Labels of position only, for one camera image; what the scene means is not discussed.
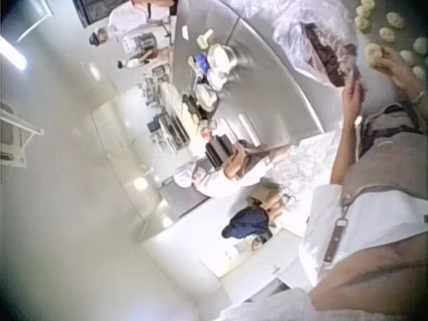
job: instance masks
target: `dark clothing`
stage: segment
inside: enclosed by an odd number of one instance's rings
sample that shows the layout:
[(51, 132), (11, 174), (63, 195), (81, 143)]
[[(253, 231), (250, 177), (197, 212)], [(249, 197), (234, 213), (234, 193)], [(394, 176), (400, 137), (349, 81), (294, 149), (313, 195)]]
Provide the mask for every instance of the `dark clothing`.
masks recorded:
[(177, 15), (177, 7), (179, 6), (179, 0), (173, 0), (174, 5), (169, 7), (169, 15), (174, 16)]
[(229, 226), (230, 236), (236, 239), (252, 234), (261, 235), (269, 230), (269, 216), (261, 207), (250, 205), (232, 217)]

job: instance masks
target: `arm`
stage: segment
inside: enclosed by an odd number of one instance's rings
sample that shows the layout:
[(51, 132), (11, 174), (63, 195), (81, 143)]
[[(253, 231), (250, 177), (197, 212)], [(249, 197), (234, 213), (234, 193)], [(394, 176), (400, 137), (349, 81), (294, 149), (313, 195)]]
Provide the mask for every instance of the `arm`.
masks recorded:
[(376, 69), (386, 74), (397, 87), (406, 93), (416, 111), (426, 121), (428, 119), (428, 102), (423, 93), (424, 85), (400, 54), (391, 48), (383, 48), (383, 57), (378, 58)]
[(224, 166), (224, 173), (228, 179), (232, 179), (236, 176), (236, 173), (241, 169), (243, 161), (245, 159), (245, 148), (241, 144), (236, 144), (236, 155), (233, 156), (230, 163)]
[(361, 113), (364, 91), (360, 82), (347, 83), (342, 93), (344, 124), (342, 136), (334, 160), (330, 184), (341, 185), (349, 166), (355, 163), (356, 130), (355, 120)]
[(142, 55), (142, 57), (141, 58), (139, 58), (138, 59), (138, 61), (140, 62), (140, 65), (144, 65), (144, 61), (147, 59), (147, 57), (149, 56), (149, 55), (151, 55), (151, 54), (153, 54), (153, 50), (149, 50), (149, 51), (147, 51), (144, 55)]

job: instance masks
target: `white cap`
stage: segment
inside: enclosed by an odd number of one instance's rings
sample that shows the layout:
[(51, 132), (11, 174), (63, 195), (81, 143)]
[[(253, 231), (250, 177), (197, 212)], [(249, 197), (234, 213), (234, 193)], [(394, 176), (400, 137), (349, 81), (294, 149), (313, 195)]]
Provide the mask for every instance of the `white cap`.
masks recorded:
[(177, 168), (174, 173), (174, 181), (176, 184), (182, 188), (192, 186), (192, 175), (195, 167), (196, 162), (189, 162)]

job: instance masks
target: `apron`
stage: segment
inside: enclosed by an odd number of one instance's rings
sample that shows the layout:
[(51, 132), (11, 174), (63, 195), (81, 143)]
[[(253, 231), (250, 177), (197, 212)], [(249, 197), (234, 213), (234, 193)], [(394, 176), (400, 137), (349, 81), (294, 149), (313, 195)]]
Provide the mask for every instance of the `apron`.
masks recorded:
[(369, 192), (398, 190), (428, 199), (427, 137), (408, 102), (368, 117), (361, 126), (359, 160), (348, 169), (342, 186), (342, 215), (328, 244), (324, 263), (332, 263), (355, 199)]

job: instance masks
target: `hand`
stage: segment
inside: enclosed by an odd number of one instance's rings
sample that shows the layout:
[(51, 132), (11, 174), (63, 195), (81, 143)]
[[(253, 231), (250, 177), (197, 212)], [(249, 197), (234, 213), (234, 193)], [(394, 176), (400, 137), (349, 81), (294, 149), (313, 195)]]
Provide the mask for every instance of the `hand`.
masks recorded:
[(354, 126), (355, 120), (361, 114), (364, 101), (364, 89), (358, 80), (349, 77), (342, 91), (344, 126)]
[(383, 48), (383, 57), (378, 58), (375, 68), (404, 90), (410, 100), (416, 99), (423, 91), (423, 83), (394, 49)]
[(238, 154), (245, 154), (245, 147), (240, 142), (236, 142), (233, 145), (233, 148), (235, 149), (236, 155), (238, 155)]

